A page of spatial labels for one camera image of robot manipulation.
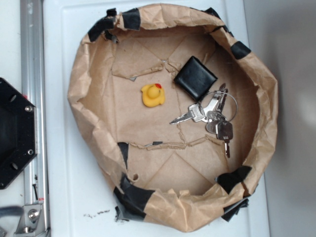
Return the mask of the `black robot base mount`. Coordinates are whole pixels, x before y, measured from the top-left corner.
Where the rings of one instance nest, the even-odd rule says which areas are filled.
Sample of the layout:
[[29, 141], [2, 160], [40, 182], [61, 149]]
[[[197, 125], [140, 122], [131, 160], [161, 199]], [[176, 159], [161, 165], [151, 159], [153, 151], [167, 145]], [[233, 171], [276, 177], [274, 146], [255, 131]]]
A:
[[36, 156], [35, 106], [0, 79], [0, 188], [6, 189]]

